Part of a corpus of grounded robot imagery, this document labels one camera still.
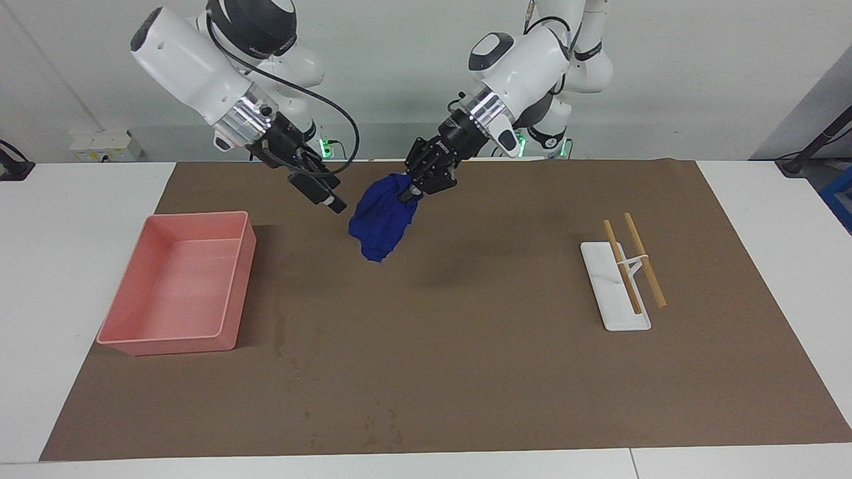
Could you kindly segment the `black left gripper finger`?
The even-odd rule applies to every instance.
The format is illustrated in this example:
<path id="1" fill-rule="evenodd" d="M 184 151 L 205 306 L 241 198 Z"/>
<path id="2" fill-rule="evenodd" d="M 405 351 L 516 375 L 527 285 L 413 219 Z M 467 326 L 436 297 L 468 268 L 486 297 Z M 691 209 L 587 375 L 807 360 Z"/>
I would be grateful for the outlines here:
<path id="1" fill-rule="evenodd" d="M 424 183 L 424 175 L 423 174 L 415 174 L 414 172 L 407 172 L 405 176 L 409 179 L 407 187 L 404 187 L 401 193 L 399 194 L 399 200 L 403 204 L 417 201 L 422 199 L 425 195 L 422 187 Z"/>
<path id="2" fill-rule="evenodd" d="M 441 193 L 457 185 L 456 163 L 434 163 L 426 170 L 426 194 Z"/>

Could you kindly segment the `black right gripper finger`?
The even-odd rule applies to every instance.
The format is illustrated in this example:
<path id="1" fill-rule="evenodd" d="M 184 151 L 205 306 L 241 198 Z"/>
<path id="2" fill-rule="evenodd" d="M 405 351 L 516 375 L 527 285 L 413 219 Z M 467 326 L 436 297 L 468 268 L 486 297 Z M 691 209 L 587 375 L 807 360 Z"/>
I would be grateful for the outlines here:
<path id="1" fill-rule="evenodd" d="M 337 177 L 313 177 L 301 173 L 290 172 L 287 179 L 313 204 L 325 204 L 331 207 L 335 202 L 333 190 L 337 188 Z"/>
<path id="2" fill-rule="evenodd" d="M 335 193 L 340 180 L 321 160 L 308 160 L 308 170 L 315 175 L 308 182 L 308 199 L 313 204 L 323 204 L 335 214 L 341 214 L 347 204 Z"/>

